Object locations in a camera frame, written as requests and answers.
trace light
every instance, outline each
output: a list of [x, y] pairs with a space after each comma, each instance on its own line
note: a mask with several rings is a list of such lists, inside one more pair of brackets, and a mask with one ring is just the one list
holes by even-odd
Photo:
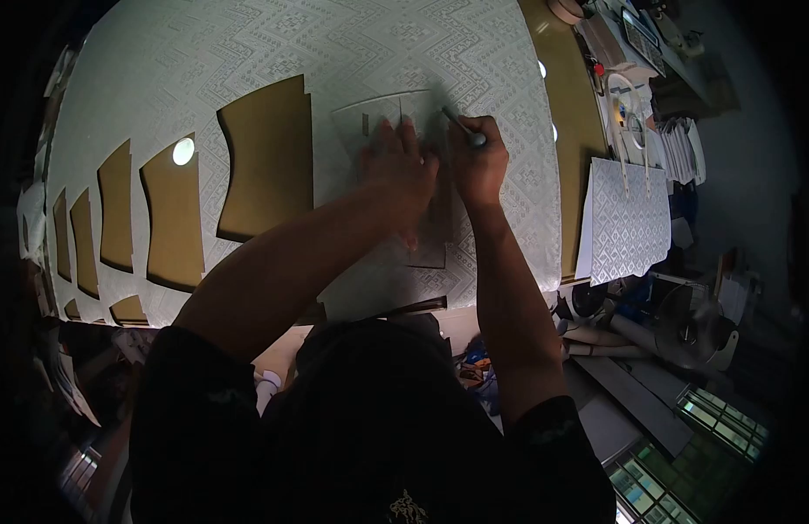
[[175, 150], [171, 153], [171, 159], [174, 160], [177, 165], [185, 165], [192, 159], [193, 154], [195, 154], [195, 143], [191, 138], [183, 138], [175, 144]]

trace wrist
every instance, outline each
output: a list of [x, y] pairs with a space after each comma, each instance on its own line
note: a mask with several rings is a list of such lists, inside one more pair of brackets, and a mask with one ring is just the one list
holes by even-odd
[[503, 215], [503, 206], [500, 201], [497, 202], [463, 202], [465, 204], [465, 211], [468, 213], [469, 219], [472, 221], [496, 215]]

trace white patterned paper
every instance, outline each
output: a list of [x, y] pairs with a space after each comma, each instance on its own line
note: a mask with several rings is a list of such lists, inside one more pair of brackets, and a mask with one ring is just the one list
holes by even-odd
[[628, 192], [619, 161], [591, 159], [588, 194], [582, 218], [576, 277], [590, 285], [646, 274], [667, 257], [671, 221], [666, 173], [626, 164]]
[[[101, 204], [96, 170], [131, 140], [134, 274], [96, 262], [100, 299], [51, 273], [55, 298], [75, 298], [86, 321], [137, 293], [154, 327], [188, 297], [145, 280], [149, 224], [138, 169], [195, 133], [207, 271], [238, 244], [216, 237], [227, 194], [229, 153], [216, 111], [249, 92], [302, 74], [311, 94], [315, 205], [356, 183], [330, 112], [440, 84], [457, 108], [496, 116], [512, 162], [502, 190], [507, 217], [538, 285], [560, 281], [558, 166], [544, 82], [514, 0], [122, 0], [87, 37], [65, 92], [52, 141], [47, 202], [66, 187], [67, 206], [90, 187], [98, 260]], [[331, 318], [357, 318], [447, 295], [475, 302], [472, 228], [459, 202], [446, 267], [396, 267], [379, 252], [352, 267], [320, 298]], [[54, 223], [47, 218], [47, 235]], [[50, 264], [56, 242], [47, 243]], [[72, 233], [69, 245], [73, 268]]]

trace stack of paper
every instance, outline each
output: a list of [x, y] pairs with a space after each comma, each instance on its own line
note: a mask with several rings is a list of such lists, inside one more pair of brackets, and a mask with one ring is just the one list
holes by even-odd
[[667, 156], [667, 178], [680, 183], [704, 183], [707, 173], [699, 131], [692, 118], [672, 118], [659, 128]]

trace floor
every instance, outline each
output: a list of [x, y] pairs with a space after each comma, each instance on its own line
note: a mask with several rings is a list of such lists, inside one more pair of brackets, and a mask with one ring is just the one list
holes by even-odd
[[[468, 308], [437, 311], [433, 313], [440, 321], [440, 331], [445, 338], [451, 338], [451, 352], [459, 355], [465, 351], [468, 343], [480, 333], [480, 326], [477, 323], [477, 308]], [[305, 336], [311, 330], [311, 326], [294, 326], [287, 333], [273, 342], [266, 351], [253, 360], [256, 371], [261, 373], [268, 370], [279, 375], [282, 383], [286, 383], [288, 370], [297, 350], [305, 340]]]

